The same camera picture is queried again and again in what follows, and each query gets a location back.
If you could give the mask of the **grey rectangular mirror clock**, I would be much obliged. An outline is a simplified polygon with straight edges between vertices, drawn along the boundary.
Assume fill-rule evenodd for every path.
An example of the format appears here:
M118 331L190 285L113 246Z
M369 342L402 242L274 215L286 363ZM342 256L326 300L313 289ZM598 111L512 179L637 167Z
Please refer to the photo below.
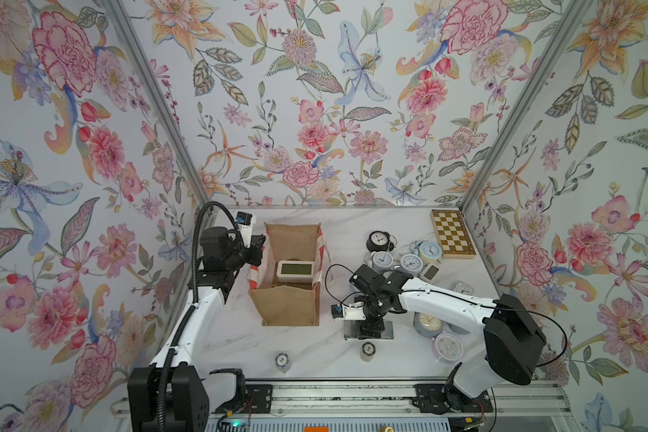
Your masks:
M343 328L345 340L394 339L393 323L388 320L384 320L378 329L363 329L363 324L365 324L364 321L345 320Z

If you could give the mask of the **white digital alarm clock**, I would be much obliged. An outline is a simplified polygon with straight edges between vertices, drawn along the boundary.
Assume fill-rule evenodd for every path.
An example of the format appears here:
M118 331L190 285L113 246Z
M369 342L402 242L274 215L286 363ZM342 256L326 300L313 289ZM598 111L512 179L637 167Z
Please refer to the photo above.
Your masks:
M313 261L281 260L276 267L276 279L281 284L311 284L315 270Z

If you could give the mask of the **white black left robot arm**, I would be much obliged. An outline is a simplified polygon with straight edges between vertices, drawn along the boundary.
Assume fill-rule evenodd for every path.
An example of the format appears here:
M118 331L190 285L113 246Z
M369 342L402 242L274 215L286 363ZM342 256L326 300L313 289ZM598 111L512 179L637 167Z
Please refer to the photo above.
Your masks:
M253 214L232 214L216 201L198 211L182 316L150 364L134 369L127 383L132 430L205 431L212 414L227 419L245 409L242 370L203 372L194 353L221 314L240 270L262 262L266 238L253 233L255 224Z

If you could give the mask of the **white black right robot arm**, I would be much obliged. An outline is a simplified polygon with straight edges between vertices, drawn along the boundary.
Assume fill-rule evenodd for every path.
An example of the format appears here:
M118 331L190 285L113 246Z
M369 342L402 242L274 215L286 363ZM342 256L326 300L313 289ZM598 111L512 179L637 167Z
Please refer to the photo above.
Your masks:
M446 379L442 389L446 395L472 400L502 383L527 386L536 369L545 365L540 359L547 340L535 321L545 315L529 311L515 296L474 297L403 271L383 275L367 265L353 272L349 282L356 289L354 302L338 302L331 315L357 321L358 338L381 338L387 314L413 312L454 324L480 340L479 354L457 364Z

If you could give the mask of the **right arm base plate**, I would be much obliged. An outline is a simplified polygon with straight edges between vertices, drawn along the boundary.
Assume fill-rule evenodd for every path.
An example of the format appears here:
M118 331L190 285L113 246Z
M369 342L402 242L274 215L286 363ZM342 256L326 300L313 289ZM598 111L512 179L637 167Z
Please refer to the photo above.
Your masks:
M491 398L487 391L477 398L469 398L444 383L421 383L414 386L415 396L411 404L421 413L443 415L457 414L486 414L494 412Z

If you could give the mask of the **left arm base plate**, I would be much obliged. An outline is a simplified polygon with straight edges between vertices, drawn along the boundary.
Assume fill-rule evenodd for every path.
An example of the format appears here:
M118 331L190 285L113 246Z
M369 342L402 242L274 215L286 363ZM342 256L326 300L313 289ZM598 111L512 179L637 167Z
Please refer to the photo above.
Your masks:
M212 406L212 414L246 412L247 414L269 414L272 408L274 387L271 384L248 383L238 390L238 395L220 405Z

